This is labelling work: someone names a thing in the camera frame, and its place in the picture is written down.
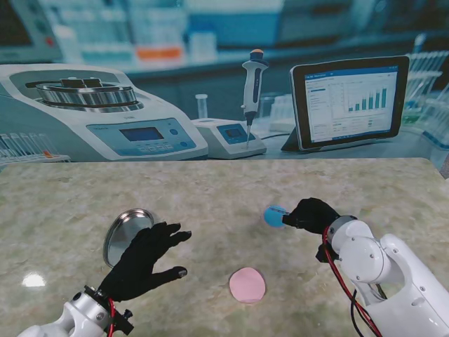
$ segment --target black screw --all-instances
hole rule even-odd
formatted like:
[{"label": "black screw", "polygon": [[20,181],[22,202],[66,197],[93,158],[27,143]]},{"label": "black screw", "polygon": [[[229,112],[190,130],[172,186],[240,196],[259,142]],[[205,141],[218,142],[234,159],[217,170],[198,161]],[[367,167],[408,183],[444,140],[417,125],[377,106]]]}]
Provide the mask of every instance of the black screw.
[{"label": "black screw", "polygon": [[130,310],[128,310],[128,309],[126,309],[125,312],[123,313],[123,318],[124,319],[128,319],[128,318],[130,318],[132,316],[133,316],[133,313]]},{"label": "black screw", "polygon": [[77,300],[81,297],[81,293],[77,293],[75,296],[73,296],[73,301]]}]

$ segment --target display screen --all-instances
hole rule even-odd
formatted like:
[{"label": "display screen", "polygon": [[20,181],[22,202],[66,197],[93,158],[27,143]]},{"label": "display screen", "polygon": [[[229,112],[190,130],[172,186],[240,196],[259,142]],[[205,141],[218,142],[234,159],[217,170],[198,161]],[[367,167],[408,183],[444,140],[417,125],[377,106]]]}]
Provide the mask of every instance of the display screen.
[{"label": "display screen", "polygon": [[240,137],[241,136],[241,132],[237,128],[230,128],[229,130],[226,130],[225,132],[229,137]]},{"label": "display screen", "polygon": [[28,46],[32,44],[25,26],[10,5],[0,0],[0,46]]},{"label": "display screen", "polygon": [[398,66],[305,75],[312,143],[388,133]]},{"label": "display screen", "polygon": [[139,142],[141,140],[157,140],[163,139],[157,128],[129,128],[120,130],[122,134],[131,142]]}]

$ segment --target tablet screen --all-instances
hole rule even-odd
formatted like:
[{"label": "tablet screen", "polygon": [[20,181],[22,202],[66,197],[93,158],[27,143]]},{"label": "tablet screen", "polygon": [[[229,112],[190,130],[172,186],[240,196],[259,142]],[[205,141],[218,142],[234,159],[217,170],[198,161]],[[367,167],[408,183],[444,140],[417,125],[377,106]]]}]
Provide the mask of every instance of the tablet screen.
[{"label": "tablet screen", "polygon": [[398,66],[305,74],[312,143],[391,131]]}]

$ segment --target laboratory background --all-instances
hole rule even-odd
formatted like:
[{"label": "laboratory background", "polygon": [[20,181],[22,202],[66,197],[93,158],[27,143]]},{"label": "laboratory background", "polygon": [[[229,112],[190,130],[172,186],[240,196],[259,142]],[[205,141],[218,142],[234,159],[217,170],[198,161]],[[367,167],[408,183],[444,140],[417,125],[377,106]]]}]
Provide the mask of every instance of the laboratory background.
[{"label": "laboratory background", "polygon": [[[423,157],[445,172],[447,1],[3,0],[0,15],[3,167]],[[292,95],[312,85],[294,67],[400,55],[406,89],[352,70],[306,107]]]},{"label": "laboratory background", "polygon": [[0,334],[448,337],[448,156],[447,0],[0,0]]}]

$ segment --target tablet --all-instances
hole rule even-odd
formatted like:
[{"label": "tablet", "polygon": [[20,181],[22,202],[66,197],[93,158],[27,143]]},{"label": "tablet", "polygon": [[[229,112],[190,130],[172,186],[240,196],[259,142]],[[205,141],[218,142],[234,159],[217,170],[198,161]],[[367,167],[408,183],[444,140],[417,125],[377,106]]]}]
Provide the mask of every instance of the tablet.
[{"label": "tablet", "polygon": [[407,75],[407,56],[292,68],[300,150],[331,150],[397,136]]}]

